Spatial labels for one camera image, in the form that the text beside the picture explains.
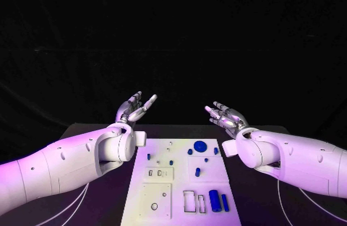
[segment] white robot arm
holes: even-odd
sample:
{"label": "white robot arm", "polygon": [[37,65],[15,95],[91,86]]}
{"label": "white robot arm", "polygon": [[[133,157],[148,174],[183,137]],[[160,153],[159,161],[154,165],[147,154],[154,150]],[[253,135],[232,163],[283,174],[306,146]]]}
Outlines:
{"label": "white robot arm", "polygon": [[76,189],[131,159],[135,146],[146,146],[147,138],[131,126],[157,96],[143,107],[140,98],[137,92],[122,103],[115,123],[107,128],[65,138],[23,159],[0,165],[0,215],[39,197]]}
{"label": "white robot arm", "polygon": [[221,145],[227,157],[238,154],[247,167],[318,194],[347,198],[347,151],[319,140],[248,126],[242,115],[214,102],[209,121],[232,140]]}

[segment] robotic hand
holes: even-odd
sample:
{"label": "robotic hand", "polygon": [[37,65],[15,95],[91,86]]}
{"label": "robotic hand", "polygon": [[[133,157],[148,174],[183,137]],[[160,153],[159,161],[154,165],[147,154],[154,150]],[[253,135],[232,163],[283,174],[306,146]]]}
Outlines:
{"label": "robotic hand", "polygon": [[205,106],[209,121],[232,140],[221,145],[227,157],[238,154],[247,167],[318,194],[347,198],[347,151],[319,140],[260,131],[242,115],[218,102]]}
{"label": "robotic hand", "polygon": [[156,98],[153,95],[140,107],[137,92],[121,104],[115,123],[107,128],[65,138],[0,165],[0,215],[39,197],[76,189],[131,159],[135,146],[146,146],[147,139],[133,126]]}

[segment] blue object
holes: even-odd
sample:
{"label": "blue object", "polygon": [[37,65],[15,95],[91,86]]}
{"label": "blue object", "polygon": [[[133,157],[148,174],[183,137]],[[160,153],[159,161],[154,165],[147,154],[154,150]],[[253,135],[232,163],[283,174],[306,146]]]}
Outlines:
{"label": "blue object", "polygon": [[211,190],[208,194],[209,194],[209,201],[211,201],[211,211],[219,212],[222,210],[222,206],[221,206],[218,191]]}
{"label": "blue object", "polygon": [[196,167],[195,176],[198,177],[199,175],[201,175],[201,169]]}
{"label": "blue object", "polygon": [[208,146],[206,146],[206,144],[202,141],[196,141],[193,143],[193,149],[198,152],[205,152],[205,150],[208,149]]}
{"label": "blue object", "polygon": [[221,200],[222,200],[224,210],[225,210],[225,212],[228,212],[229,211],[229,207],[228,207],[225,194],[221,195]]}

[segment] white board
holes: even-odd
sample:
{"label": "white board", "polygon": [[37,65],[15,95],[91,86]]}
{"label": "white board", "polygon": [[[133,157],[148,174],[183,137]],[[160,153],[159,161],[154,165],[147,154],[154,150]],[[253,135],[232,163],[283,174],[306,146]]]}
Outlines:
{"label": "white board", "polygon": [[[206,143],[202,153],[193,150],[196,141]],[[187,155],[187,149],[192,149],[192,155]],[[196,167],[201,169],[199,177],[195,176]],[[214,189],[219,195],[221,212],[212,212],[211,208],[209,190]],[[185,212],[185,196],[192,195],[185,193],[183,196],[183,191],[193,191],[195,213]],[[228,212],[224,211],[221,194],[227,197]],[[202,198],[205,213],[199,210]],[[147,139],[146,147],[137,149],[121,226],[195,224],[241,224],[216,140]]]}

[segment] circular hole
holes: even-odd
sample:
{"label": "circular hole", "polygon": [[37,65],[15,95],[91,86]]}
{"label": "circular hole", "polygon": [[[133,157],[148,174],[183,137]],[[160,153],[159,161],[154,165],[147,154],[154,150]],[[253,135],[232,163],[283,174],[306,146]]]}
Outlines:
{"label": "circular hole", "polygon": [[151,208],[151,210],[156,210],[157,209],[157,204],[151,203],[150,208]]}

